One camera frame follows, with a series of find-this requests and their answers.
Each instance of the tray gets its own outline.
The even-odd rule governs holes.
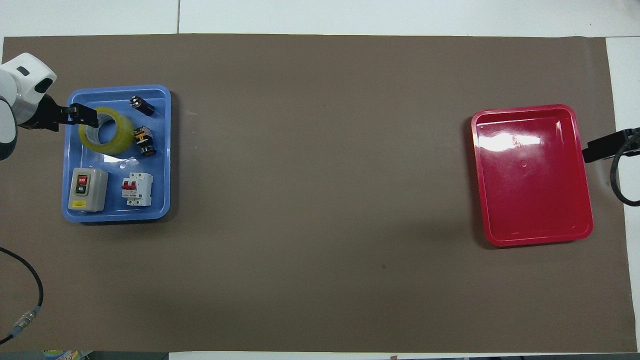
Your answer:
[[[153,105],[156,112],[150,117],[133,109],[129,99],[138,95]],[[76,90],[68,103],[79,102],[91,108],[108,106],[128,117],[135,127],[147,126],[154,136],[157,153],[142,156],[140,148],[132,144],[118,156],[108,156],[85,148],[77,134],[77,126],[67,126],[62,176],[62,214],[72,222],[109,222],[153,220],[164,216],[171,206],[171,93],[161,85],[118,86]],[[113,137],[115,126],[105,124],[99,133],[101,141]],[[74,211],[67,208],[71,175],[76,167],[100,168],[109,172],[104,210]],[[150,206],[127,206],[121,197],[122,179],[130,172],[147,172],[154,176]]]
[[[496,246],[585,238],[591,203],[567,105],[485,110],[471,120],[484,233]]]

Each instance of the yellow tape roll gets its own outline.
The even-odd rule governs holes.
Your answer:
[[[100,106],[95,111],[98,113],[98,128],[80,125],[78,127],[80,142],[87,149],[101,152],[105,155],[114,156],[123,153],[133,143],[133,124],[131,120],[106,106]],[[102,125],[109,120],[115,121],[116,134],[108,143],[100,143],[98,132]]]

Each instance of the cable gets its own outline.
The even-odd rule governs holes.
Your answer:
[[[620,157],[622,154],[628,150],[633,143],[636,143],[640,139],[640,133],[634,129],[634,134],[629,137],[629,139],[618,149],[616,155],[613,157],[613,163],[611,163],[611,171],[609,171],[609,181],[611,182],[611,189],[613,193],[616,194],[616,197],[629,206],[640,206],[640,200],[632,201],[627,199],[620,192],[620,187],[618,186],[618,181],[616,179],[616,174],[618,173],[618,162],[620,162]]]
[[[40,311],[40,308],[42,307],[42,300],[44,299],[44,290],[42,289],[42,281],[40,280],[40,276],[38,276],[38,273],[33,268],[33,266],[31,266],[31,264],[29,264],[25,259],[22,259],[18,254],[11,252],[5,249],[4,247],[0,247],[0,252],[4,252],[5,254],[16,259],[17,261],[20,261],[29,270],[29,272],[31,272],[31,275],[33,275],[33,278],[35,279],[38,285],[38,305],[34,307],[32,310],[29,310],[26,313],[24,313],[24,315],[22,315],[22,317],[18,319],[18,321],[13,326],[13,329],[11,330],[9,335],[7,335],[7,337],[5,337],[4,339],[0,340],[0,345],[2,345],[7,341],[18,336],[18,334],[20,334],[20,332],[24,328],[29,326],[29,324],[33,321],[33,319],[36,317],[36,315]]]

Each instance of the white table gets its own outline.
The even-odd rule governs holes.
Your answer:
[[[606,37],[616,127],[640,126],[640,2],[635,0],[0,0],[0,56],[4,37],[171,33]],[[620,167],[623,193],[640,199],[634,181],[640,161],[623,159]],[[625,206],[625,222],[638,335],[640,239],[635,236],[640,234],[640,208]],[[342,360],[392,355],[495,354],[187,352],[170,358]]]

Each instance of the red tray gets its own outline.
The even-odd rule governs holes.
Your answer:
[[[471,120],[484,233],[496,246],[585,238],[591,203],[567,105],[484,110]]]

